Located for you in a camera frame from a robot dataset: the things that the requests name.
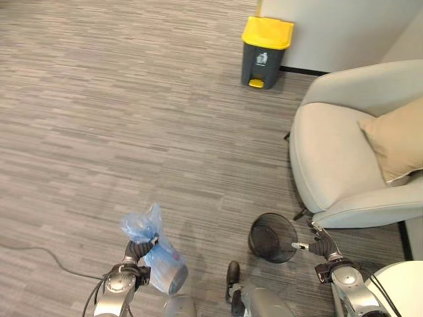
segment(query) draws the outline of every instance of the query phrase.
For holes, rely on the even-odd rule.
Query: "beige cushion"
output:
[[[423,168],[423,98],[378,118],[359,121],[386,183]]]
[[[298,192],[311,212],[327,210],[354,194],[386,188],[357,124],[366,118],[374,117],[322,102],[299,107],[289,151]]]

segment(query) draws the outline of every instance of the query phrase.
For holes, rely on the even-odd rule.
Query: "plastic bag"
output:
[[[154,203],[147,213],[130,213],[121,222],[122,230],[136,243],[149,242],[156,234],[159,242],[144,256],[151,267],[150,283],[159,291],[173,295],[188,276],[185,259],[176,251],[163,232],[161,208]]]

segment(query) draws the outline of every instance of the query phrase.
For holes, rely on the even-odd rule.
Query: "floor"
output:
[[[322,258],[270,264],[247,246],[257,216],[300,209],[283,136],[314,79],[240,85],[240,35],[254,6],[0,0],[0,244],[43,246],[101,275],[122,259],[120,219],[158,201],[198,316],[230,316],[229,260],[297,317],[332,316],[330,288],[313,269]],[[312,241],[304,218],[294,226]],[[396,225],[332,234],[354,260],[403,260]],[[41,251],[0,246],[0,257],[0,316],[81,315],[95,281]],[[145,287],[132,311],[159,317],[165,300]]]

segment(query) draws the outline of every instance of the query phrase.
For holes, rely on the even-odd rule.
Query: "trash bin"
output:
[[[249,17],[243,33],[243,85],[273,87],[285,50],[291,45],[293,26],[275,18]]]
[[[264,213],[252,224],[249,247],[253,254],[272,263],[282,263],[293,257],[297,232],[288,219],[277,213]]]

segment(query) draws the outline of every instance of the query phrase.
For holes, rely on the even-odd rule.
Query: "wall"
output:
[[[423,8],[397,38],[382,62],[404,59],[423,59]]]
[[[337,71],[380,63],[422,0],[263,0],[262,17],[295,22],[283,65]]]

